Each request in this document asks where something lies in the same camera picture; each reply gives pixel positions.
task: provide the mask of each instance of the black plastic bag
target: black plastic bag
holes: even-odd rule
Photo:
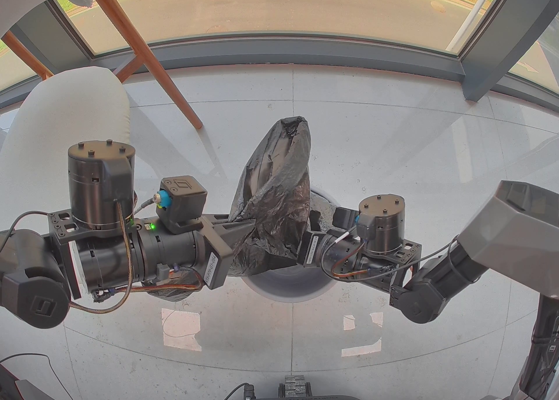
[[[310,211],[311,135],[304,117],[274,124],[239,180],[229,221],[255,220],[234,247],[231,276],[250,276],[296,264]]]

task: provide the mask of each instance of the asphalt road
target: asphalt road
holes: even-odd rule
[[[446,0],[119,0],[147,42],[220,31],[363,35],[442,49],[469,9]],[[96,53],[125,43],[98,8],[72,17]]]

